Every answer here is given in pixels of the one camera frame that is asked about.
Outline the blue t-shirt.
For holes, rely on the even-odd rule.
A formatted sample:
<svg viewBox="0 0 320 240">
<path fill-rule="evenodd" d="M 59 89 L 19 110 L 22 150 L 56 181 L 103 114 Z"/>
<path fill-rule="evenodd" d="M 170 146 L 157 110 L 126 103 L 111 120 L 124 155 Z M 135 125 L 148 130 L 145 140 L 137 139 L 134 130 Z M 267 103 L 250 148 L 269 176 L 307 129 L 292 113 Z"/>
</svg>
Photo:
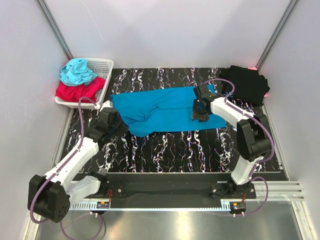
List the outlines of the blue t-shirt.
<svg viewBox="0 0 320 240">
<path fill-rule="evenodd" d="M 188 132 L 225 128 L 226 121 L 210 115 L 209 120 L 192 120 L 196 99 L 192 86 L 126 92 L 110 96 L 129 132 L 145 137 L 153 132 Z"/>
</svg>

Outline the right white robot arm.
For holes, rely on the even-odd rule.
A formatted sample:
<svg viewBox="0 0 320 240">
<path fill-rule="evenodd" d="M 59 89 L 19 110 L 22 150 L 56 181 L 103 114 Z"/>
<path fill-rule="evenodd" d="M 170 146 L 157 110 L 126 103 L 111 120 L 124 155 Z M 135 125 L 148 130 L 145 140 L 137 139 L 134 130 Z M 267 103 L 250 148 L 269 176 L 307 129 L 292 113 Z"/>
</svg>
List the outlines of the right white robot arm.
<svg viewBox="0 0 320 240">
<path fill-rule="evenodd" d="M 272 159 L 275 144 L 270 133 L 268 118 L 241 109 L 224 97 L 213 100 L 202 98 L 193 101 L 191 119 L 207 122 L 210 115 L 223 118 L 236 129 L 239 158 L 229 180 L 216 189 L 215 195 L 239 198 L 252 181 L 256 167 Z"/>
</svg>

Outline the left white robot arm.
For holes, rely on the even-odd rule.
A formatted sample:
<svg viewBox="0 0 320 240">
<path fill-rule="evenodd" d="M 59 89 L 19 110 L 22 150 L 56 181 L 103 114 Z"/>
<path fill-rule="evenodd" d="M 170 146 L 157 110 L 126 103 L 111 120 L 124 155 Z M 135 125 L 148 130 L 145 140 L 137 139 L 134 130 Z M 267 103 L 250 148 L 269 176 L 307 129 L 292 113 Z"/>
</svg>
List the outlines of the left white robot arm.
<svg viewBox="0 0 320 240">
<path fill-rule="evenodd" d="M 60 222 L 70 207 L 85 197 L 103 198 L 109 190 L 106 170 L 102 169 L 73 182 L 82 167 L 111 138 L 122 135 L 128 127 L 113 107 L 100 110 L 74 148 L 45 175 L 34 175 L 29 181 L 27 208 L 34 223 L 37 214 L 55 223 Z"/>
</svg>

